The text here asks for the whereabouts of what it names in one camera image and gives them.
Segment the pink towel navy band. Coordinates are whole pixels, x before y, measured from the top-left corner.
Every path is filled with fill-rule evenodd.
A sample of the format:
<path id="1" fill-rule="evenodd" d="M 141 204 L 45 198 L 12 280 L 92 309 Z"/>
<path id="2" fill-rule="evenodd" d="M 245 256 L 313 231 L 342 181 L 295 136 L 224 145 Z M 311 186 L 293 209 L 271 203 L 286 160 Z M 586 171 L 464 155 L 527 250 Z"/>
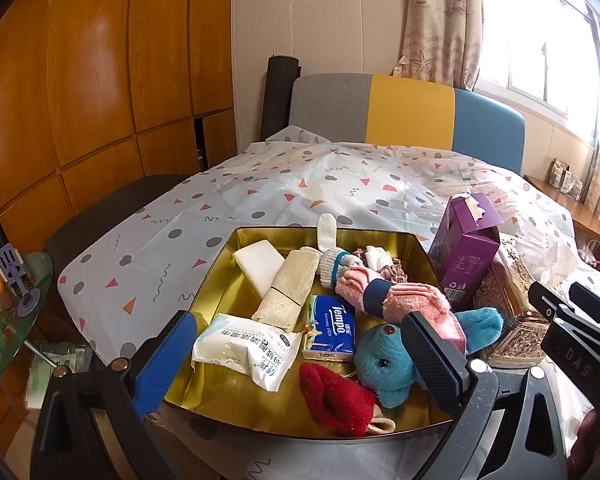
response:
<path id="1" fill-rule="evenodd" d="M 393 284 L 366 266 L 354 266 L 338 278 L 335 292 L 356 310 L 400 325 L 404 316 L 419 312 L 437 334 L 467 353 L 467 336 L 437 287 L 405 282 Z"/>

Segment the white wet wipes pack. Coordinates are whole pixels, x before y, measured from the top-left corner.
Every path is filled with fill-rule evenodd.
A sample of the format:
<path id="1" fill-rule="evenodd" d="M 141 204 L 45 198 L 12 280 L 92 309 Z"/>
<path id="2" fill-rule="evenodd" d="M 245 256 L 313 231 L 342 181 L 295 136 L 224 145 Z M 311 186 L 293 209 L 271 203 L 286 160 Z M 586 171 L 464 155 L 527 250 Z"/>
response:
<path id="1" fill-rule="evenodd" d="M 218 313 L 196 338 L 192 361 L 226 367 L 249 376 L 265 391 L 277 392 L 301 343 L 302 333 Z"/>

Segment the white waffle cloth with scrunchie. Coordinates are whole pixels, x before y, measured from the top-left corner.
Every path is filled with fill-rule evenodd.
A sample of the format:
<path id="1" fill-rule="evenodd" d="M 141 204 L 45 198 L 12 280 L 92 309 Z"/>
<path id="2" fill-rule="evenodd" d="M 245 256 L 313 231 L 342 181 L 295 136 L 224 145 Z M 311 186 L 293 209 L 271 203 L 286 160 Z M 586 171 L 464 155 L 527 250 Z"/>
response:
<path id="1" fill-rule="evenodd" d="M 368 268 L 376 271 L 384 280 L 393 284 L 407 282 L 407 275 L 403 270 L 402 262 L 399 259 L 392 258 L 390 252 L 385 248 L 367 246 L 363 250 L 361 259 Z"/>

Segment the teal plush toy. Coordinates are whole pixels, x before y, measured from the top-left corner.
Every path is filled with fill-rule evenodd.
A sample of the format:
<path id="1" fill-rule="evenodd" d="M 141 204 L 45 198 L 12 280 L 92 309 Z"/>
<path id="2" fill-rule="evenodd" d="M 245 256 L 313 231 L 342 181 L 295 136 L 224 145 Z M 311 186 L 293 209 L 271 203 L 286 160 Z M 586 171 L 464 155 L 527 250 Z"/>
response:
<path id="1" fill-rule="evenodd" d="M 465 345 L 454 341 L 464 356 L 476 353 L 500 338 L 504 320 L 498 310 L 492 307 L 458 312 L 456 322 L 449 322 L 440 332 L 451 336 L 451 328 L 462 330 Z M 375 393 L 383 408 L 397 408 L 410 394 L 411 386 L 420 383 L 411 357 L 408 355 L 401 337 L 399 325 L 385 323 L 370 328 L 358 343 L 354 355 L 354 365 L 358 381 Z"/>

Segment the ornate silver tissue holder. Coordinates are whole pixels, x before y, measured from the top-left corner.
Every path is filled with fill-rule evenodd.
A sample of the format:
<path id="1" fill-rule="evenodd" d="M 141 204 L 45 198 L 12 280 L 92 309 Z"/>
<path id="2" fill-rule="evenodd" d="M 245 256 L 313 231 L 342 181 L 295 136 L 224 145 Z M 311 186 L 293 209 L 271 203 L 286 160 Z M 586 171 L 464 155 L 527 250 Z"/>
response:
<path id="1" fill-rule="evenodd" d="M 516 247 L 516 238 L 500 235 L 500 248 L 472 297 L 474 308 L 494 307 L 504 320 L 500 338 L 482 350 L 492 367 L 524 368 L 541 363 L 541 342 L 548 321 L 528 301 L 534 282 Z"/>

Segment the red sock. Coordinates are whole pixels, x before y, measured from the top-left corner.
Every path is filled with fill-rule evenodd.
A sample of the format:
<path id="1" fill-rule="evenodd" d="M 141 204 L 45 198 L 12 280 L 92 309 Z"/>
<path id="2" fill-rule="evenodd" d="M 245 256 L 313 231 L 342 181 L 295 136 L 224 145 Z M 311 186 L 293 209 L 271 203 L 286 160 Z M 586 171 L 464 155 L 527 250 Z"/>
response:
<path id="1" fill-rule="evenodd" d="M 375 393 L 327 367 L 303 363 L 299 387 L 311 415 L 339 437 L 392 434 L 396 423 L 385 416 Z"/>

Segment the wooden desk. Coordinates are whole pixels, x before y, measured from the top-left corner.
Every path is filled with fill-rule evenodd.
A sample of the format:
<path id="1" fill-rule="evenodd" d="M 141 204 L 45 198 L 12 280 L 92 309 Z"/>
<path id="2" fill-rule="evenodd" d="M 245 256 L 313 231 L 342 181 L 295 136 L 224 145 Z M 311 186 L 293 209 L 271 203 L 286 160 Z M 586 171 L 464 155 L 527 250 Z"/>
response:
<path id="1" fill-rule="evenodd" d="M 581 234 L 600 242 L 600 221 L 594 217 L 594 214 L 588 209 L 587 206 L 583 205 L 581 202 L 578 202 L 569 195 L 559 192 L 556 190 L 556 188 L 553 188 L 548 183 L 528 176 L 528 174 L 524 176 L 524 180 L 529 182 L 559 205 L 565 207 L 571 214 L 574 229 L 577 232 L 580 232 Z"/>

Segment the blue Tempo tissue pack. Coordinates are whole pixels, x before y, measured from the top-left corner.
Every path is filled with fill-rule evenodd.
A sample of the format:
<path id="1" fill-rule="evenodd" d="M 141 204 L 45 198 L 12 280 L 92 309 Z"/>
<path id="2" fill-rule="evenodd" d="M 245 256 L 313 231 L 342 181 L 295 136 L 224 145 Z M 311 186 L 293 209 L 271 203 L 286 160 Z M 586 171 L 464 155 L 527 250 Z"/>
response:
<path id="1" fill-rule="evenodd" d="M 312 295 L 306 312 L 302 356 L 311 361 L 352 362 L 355 341 L 353 307 L 337 296 Z"/>

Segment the gold metal tin box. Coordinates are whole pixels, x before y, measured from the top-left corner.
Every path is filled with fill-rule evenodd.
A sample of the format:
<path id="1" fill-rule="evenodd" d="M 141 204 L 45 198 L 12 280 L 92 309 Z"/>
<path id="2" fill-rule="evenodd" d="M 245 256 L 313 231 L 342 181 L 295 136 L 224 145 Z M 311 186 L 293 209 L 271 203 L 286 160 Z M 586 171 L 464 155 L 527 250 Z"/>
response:
<path id="1" fill-rule="evenodd" d="M 285 332 L 253 321 L 260 298 L 235 254 L 268 240 L 282 255 L 316 242 L 313 228 L 239 228 L 222 246 L 200 289 L 188 300 L 197 330 L 221 349 L 210 362 L 186 358 L 164 400 L 180 413 L 223 427 L 284 438 L 332 440 L 310 414 L 299 386 L 306 315 Z"/>

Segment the glass side table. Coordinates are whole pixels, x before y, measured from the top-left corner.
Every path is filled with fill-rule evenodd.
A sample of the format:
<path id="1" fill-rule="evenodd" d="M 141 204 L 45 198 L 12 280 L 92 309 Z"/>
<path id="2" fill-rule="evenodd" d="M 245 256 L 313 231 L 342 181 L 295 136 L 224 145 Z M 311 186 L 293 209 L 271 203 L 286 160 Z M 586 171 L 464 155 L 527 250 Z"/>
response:
<path id="1" fill-rule="evenodd" d="M 45 252 L 20 255 L 0 220 L 0 377 L 21 348 L 29 349 L 50 367 L 56 366 L 29 340 L 53 274 L 52 258 Z"/>

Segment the white glove blue stripe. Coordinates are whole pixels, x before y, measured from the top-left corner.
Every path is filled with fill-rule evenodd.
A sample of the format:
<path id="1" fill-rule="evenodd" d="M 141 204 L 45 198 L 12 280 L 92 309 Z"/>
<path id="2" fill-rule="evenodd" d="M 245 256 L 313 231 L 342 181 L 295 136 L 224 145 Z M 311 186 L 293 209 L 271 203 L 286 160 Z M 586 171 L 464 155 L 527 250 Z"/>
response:
<path id="1" fill-rule="evenodd" d="M 323 287 L 334 289 L 344 272 L 352 266 L 362 266 L 363 261 L 337 246 L 337 221 L 332 214 L 321 214 L 318 217 L 316 235 L 317 249 L 321 253 L 317 274 Z"/>

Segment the grey yellow blue sofa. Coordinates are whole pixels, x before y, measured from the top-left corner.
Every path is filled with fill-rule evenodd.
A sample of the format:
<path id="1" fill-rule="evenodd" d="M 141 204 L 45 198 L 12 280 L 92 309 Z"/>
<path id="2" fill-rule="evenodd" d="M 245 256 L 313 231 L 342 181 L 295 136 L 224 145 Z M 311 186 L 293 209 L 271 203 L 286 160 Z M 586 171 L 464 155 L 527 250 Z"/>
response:
<path id="1" fill-rule="evenodd" d="M 292 86 L 288 124 L 334 142 L 440 148 L 519 174 L 524 118 L 462 90 L 371 74 L 314 74 Z"/>

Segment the wooden wardrobe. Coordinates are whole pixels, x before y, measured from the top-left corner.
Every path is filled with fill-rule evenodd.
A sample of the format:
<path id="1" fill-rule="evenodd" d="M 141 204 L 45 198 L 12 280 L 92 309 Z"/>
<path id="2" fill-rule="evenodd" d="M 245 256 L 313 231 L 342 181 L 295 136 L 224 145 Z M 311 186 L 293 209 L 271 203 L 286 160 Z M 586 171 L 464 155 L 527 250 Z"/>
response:
<path id="1" fill-rule="evenodd" d="M 230 0 L 15 0 L 0 21 L 0 219 L 24 252 L 153 174 L 237 152 Z"/>

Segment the beige patterned curtain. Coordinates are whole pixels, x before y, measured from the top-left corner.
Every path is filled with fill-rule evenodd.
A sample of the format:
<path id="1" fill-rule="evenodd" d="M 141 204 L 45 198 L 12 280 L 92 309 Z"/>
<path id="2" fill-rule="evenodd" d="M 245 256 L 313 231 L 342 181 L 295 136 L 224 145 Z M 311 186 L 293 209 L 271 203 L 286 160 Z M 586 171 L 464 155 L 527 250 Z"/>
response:
<path id="1" fill-rule="evenodd" d="M 483 0 L 407 0 L 396 77 L 471 90 L 479 75 Z"/>

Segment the black rolled mat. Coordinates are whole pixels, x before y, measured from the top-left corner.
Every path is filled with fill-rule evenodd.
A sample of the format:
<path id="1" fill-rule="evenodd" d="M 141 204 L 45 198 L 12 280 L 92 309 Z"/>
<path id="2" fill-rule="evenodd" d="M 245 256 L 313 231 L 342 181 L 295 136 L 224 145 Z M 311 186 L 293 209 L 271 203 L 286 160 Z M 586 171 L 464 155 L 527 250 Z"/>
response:
<path id="1" fill-rule="evenodd" d="M 300 75 L 298 58 L 287 55 L 272 55 L 268 58 L 261 116 L 261 141 L 288 126 L 292 88 Z"/>

